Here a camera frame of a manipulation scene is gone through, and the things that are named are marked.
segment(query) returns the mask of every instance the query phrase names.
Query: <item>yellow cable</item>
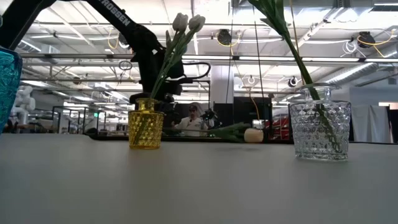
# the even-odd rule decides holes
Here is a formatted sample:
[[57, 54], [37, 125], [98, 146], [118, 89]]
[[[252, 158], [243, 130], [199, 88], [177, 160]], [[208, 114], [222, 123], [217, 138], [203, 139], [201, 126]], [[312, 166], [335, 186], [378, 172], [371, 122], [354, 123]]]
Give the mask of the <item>yellow cable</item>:
[[377, 49], [377, 47], [376, 47], [375, 45], [373, 45], [373, 47], [377, 50], [377, 52], [378, 52], [382, 57], [385, 57], [385, 56], [380, 52], [380, 50]]
[[[111, 30], [111, 32], [109, 32], [108, 38], [111, 37], [111, 33], [112, 33], [112, 30]], [[118, 32], [118, 38], [116, 39], [116, 45], [115, 45], [114, 47], [111, 45], [110, 39], [108, 39], [108, 45], [109, 45], [110, 48], [116, 49], [116, 48], [118, 47], [118, 44], [119, 44], [119, 34], [120, 34], [120, 32]]]
[[[246, 88], [246, 85], [244, 84], [242, 75], [241, 75], [241, 73], [239, 72], [239, 68], [238, 68], [238, 65], [236, 64], [236, 61], [235, 61], [235, 60], [234, 60], [234, 63], [235, 63], [235, 67], [236, 67], [236, 69], [237, 69], [237, 71], [238, 71], [239, 78], [241, 78], [242, 84], [243, 84], [244, 88], [247, 89], [247, 88]], [[257, 104], [256, 104], [256, 102], [254, 101], [253, 97], [251, 97], [251, 92], [250, 92], [250, 91], [251, 91], [251, 88], [249, 88], [249, 97], [250, 97], [251, 101], [253, 102], [254, 107], [256, 107], [257, 119], [260, 120], [259, 108], [257, 107]]]
[[218, 41], [217, 37], [218, 37], [218, 33], [216, 33], [216, 40], [217, 40], [218, 44], [220, 44], [221, 46], [224, 46], [224, 47], [233, 47], [233, 46], [235, 46], [237, 43], [239, 43], [240, 35], [238, 35], [238, 41], [236, 41], [233, 45], [231, 45], [231, 44], [229, 44], [229, 45], [222, 44], [222, 43], [220, 43], [220, 42]]
[[388, 42], [392, 39], [393, 33], [394, 33], [394, 31], [392, 30], [392, 31], [391, 31], [391, 35], [390, 35], [390, 38], [389, 38], [388, 40], [383, 41], [383, 42], [381, 42], [381, 43], [377, 43], [377, 44], [372, 44], [372, 43], [364, 42], [364, 41], [362, 41], [362, 40], [359, 39], [361, 36], [358, 36], [358, 37], [357, 37], [357, 40], [358, 40], [358, 42], [360, 42], [360, 43], [362, 43], [362, 44], [368, 44], [368, 45], [372, 45], [372, 46], [382, 45], [382, 44], [388, 43]]

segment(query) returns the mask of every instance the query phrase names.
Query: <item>yellow glass vase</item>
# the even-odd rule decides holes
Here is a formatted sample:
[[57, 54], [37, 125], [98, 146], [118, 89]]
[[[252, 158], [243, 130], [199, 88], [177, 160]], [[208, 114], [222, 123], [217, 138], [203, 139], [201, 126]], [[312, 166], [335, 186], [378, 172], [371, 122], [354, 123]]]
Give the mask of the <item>yellow glass vase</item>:
[[158, 149], [162, 138], [164, 114], [155, 112], [157, 100], [137, 99], [138, 110], [129, 111], [130, 149]]

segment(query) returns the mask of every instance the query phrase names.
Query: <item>vase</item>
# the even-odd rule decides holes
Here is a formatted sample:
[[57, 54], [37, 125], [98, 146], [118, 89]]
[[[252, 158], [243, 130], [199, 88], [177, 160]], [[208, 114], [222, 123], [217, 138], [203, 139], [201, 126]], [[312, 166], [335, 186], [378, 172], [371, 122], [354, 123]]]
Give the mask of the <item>vase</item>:
[[[303, 86], [305, 101], [289, 106], [297, 158], [347, 160], [351, 103], [331, 100], [331, 91], [336, 88], [328, 83]], [[320, 100], [312, 99], [310, 92], [314, 90]]]
[[17, 52], [0, 48], [0, 135], [14, 105], [21, 70], [21, 56]]
[[138, 110], [129, 111], [130, 149], [158, 149], [162, 138], [164, 114], [154, 110], [157, 100], [137, 99]]

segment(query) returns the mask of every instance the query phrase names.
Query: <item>warehouse ceiling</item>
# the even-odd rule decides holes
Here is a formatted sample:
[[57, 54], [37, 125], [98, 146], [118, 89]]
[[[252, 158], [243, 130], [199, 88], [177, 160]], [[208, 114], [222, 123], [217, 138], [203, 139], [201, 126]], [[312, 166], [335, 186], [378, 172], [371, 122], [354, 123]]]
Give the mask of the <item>warehouse ceiling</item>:
[[[3, 13], [11, 0], [0, 0], [0, 13]], [[197, 35], [197, 46], [195, 41], [188, 45], [187, 55], [230, 55], [230, 48], [222, 46], [216, 40], [220, 29], [229, 29], [233, 36], [234, 55], [256, 56], [257, 50], [260, 56], [290, 56], [290, 51], [280, 36], [259, 19], [264, 16], [248, 6], [246, 1], [233, 1], [234, 9], [230, 7], [228, 0], [114, 0], [121, 8], [125, 9], [127, 15], [135, 22], [144, 24], [164, 44], [165, 31], [173, 34], [170, 23], [178, 12], [188, 14], [201, 14], [206, 17], [206, 26]], [[398, 12], [384, 10], [384, 6], [378, 6], [374, 10], [372, 4], [363, 4], [352, 9], [337, 11], [332, 9], [332, 4], [323, 2], [307, 1], [307, 5], [294, 5], [294, 19], [297, 38], [310, 34], [299, 48], [302, 57], [380, 57], [375, 48], [362, 49], [354, 44], [347, 44], [351, 38], [357, 38], [359, 32], [367, 31], [375, 38], [376, 42], [389, 42], [379, 46], [378, 50], [388, 49], [396, 44], [397, 39], [394, 29], [398, 27]], [[285, 19], [289, 23], [290, 35], [294, 37], [292, 16], [290, 8], [285, 8]], [[57, 1], [50, 9], [44, 9], [30, 27], [23, 43], [17, 51], [20, 53], [60, 53], [60, 54], [129, 54], [127, 48], [123, 48], [117, 42], [119, 32], [87, 2]], [[136, 64], [128, 71], [122, 71], [117, 64], [119, 59], [88, 60], [88, 59], [57, 59], [56, 62], [70, 64], [70, 66], [52, 66], [48, 62], [36, 58], [25, 58], [25, 78], [49, 78], [51, 74], [57, 74], [57, 78], [80, 77], [82, 79], [114, 80], [116, 78], [139, 80], [139, 70]], [[101, 66], [77, 66], [79, 63], [95, 62]], [[237, 61], [231, 63], [235, 75], [235, 90], [244, 90], [248, 86], [252, 90], [260, 88], [259, 66], [255, 63], [244, 63]], [[352, 64], [321, 64], [309, 65], [308, 71], [314, 80], [319, 80], [343, 67], [353, 67]], [[205, 67], [185, 66], [188, 76], [197, 76], [205, 72]], [[287, 80], [295, 76], [300, 79], [300, 71], [294, 64], [287, 63], [264, 63], [261, 66], [264, 91], [286, 91], [292, 90], [287, 86]], [[82, 82], [81, 84], [51, 82], [47, 86], [63, 88], [94, 88], [106, 85], [107, 88], [118, 90], [140, 90], [138, 83], [100, 83]], [[198, 93], [183, 93], [180, 99], [207, 99], [207, 83], [189, 84], [184, 90], [198, 90]], [[63, 91], [68, 96], [75, 93]], [[130, 92], [121, 92], [129, 96]], [[91, 95], [99, 99], [97, 93], [84, 92], [84, 96]]]

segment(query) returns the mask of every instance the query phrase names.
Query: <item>white table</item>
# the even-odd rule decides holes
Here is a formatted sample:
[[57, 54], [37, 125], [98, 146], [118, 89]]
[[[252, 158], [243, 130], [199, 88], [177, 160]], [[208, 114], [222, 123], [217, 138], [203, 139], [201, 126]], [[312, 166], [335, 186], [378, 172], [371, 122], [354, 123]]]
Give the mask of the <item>white table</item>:
[[351, 144], [348, 162], [291, 145], [0, 137], [0, 223], [398, 223], [398, 147]]

